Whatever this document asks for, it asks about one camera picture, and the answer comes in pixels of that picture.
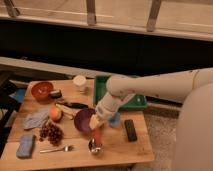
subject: purple plate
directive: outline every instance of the purple plate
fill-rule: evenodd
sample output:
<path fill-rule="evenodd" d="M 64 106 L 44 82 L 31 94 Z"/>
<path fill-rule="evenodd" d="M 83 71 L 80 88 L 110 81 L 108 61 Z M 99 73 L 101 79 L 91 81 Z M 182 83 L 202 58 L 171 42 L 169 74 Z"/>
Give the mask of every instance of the purple plate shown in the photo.
<path fill-rule="evenodd" d="M 92 132 L 91 128 L 89 127 L 89 122 L 91 116 L 95 114 L 95 110 L 92 108 L 84 108 L 81 109 L 74 118 L 74 125 L 75 128 L 84 133 L 89 134 Z"/>

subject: black remote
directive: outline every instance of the black remote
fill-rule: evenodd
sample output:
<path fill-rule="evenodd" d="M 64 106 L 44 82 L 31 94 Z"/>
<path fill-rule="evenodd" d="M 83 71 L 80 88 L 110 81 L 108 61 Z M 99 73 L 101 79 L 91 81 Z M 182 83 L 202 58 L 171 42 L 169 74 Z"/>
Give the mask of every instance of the black remote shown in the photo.
<path fill-rule="evenodd" d="M 125 120 L 124 121 L 124 125 L 125 125 L 125 128 L 126 128 L 128 140 L 130 142 L 137 141 L 137 135 L 136 135 L 136 131 L 135 131 L 135 126 L 134 126 L 133 120 L 132 119 Z"/>

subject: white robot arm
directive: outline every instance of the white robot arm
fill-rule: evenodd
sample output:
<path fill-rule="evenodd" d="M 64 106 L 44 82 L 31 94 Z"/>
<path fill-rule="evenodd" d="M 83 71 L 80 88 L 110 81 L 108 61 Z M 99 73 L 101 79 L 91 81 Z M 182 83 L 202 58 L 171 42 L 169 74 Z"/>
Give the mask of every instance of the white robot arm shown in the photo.
<path fill-rule="evenodd" d="M 91 118 L 92 129 L 112 117 L 135 94 L 183 103 L 193 89 L 213 82 L 213 68 L 132 78 L 111 76 L 106 84 L 107 93 L 96 106 Z"/>
<path fill-rule="evenodd" d="M 213 170 L 213 68 L 141 78 L 112 76 L 90 127 L 102 125 L 134 93 L 183 103 L 172 171 Z"/>

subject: small bowl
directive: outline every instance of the small bowl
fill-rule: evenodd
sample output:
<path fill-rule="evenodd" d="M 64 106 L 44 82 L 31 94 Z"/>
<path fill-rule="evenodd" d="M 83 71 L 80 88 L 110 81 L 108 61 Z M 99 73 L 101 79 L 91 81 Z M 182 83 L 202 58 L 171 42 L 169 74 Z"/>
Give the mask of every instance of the small bowl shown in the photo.
<path fill-rule="evenodd" d="M 35 84 L 31 89 L 31 94 L 37 101 L 49 100 L 49 94 L 53 90 L 53 84 L 48 81 L 42 81 Z"/>
<path fill-rule="evenodd" d="M 89 127 L 90 118 L 95 114 L 95 110 L 92 108 L 81 109 L 74 118 L 75 128 L 84 134 L 90 134 L 92 132 Z"/>

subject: tabletop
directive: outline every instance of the tabletop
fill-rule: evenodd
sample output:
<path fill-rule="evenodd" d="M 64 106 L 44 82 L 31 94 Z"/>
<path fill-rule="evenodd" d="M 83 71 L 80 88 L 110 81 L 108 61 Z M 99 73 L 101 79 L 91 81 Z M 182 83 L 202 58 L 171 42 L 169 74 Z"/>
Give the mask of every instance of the tabletop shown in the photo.
<path fill-rule="evenodd" d="M 50 81 L 54 89 L 60 89 L 63 98 L 71 102 L 80 102 L 93 108 L 93 89 L 94 80 L 87 81 L 87 89 L 84 94 L 77 91 L 72 80 Z M 144 120 L 142 111 L 122 111 L 121 122 L 111 128 L 107 123 L 101 129 L 101 141 L 103 152 L 100 155 L 92 155 L 88 149 L 88 142 L 91 139 L 89 135 L 83 135 L 76 130 L 73 120 L 62 117 L 57 125 L 63 130 L 64 137 L 59 147 L 73 145 L 74 150 L 71 152 L 54 152 L 40 154 L 42 149 L 51 149 L 53 146 L 49 141 L 40 142 L 39 128 L 29 131 L 23 129 L 25 117 L 38 109 L 47 108 L 54 104 L 38 103 L 31 95 L 31 88 L 37 82 L 31 82 L 26 90 L 25 98 L 17 113 L 12 125 L 10 135 L 5 145 L 3 154 L 0 159 L 0 170 L 41 170 L 56 168 L 73 168 L 87 166 L 104 166 L 114 164 L 129 164 L 150 162 L 154 160 L 154 155 Z M 138 140 L 129 142 L 127 139 L 124 120 L 132 119 L 135 124 Z M 33 133 L 36 135 L 35 147 L 30 159 L 19 159 L 16 157 L 16 151 L 19 147 L 20 137 L 24 134 Z"/>

